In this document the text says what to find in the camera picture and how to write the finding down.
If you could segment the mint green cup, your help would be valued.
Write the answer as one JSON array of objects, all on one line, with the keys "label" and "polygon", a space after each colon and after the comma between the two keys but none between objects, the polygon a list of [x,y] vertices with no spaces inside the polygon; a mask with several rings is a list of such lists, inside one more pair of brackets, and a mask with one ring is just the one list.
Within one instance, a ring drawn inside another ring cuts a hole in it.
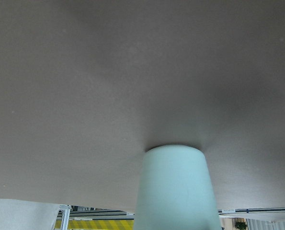
[{"label": "mint green cup", "polygon": [[221,229],[206,159],[201,151],[184,145],[165,145],[146,153],[134,229]]}]

